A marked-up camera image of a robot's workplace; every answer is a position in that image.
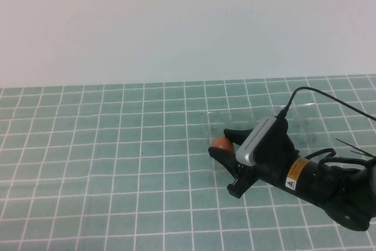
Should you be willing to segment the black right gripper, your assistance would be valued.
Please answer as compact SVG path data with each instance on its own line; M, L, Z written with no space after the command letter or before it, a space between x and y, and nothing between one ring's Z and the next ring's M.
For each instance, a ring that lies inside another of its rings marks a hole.
M224 136L240 146L236 154L212 146L208 151L229 173L237 173L227 186L229 194L239 198L259 179L283 187L288 166L298 155L287 130L286 120L275 120L267 130L260 125L248 130L224 129Z

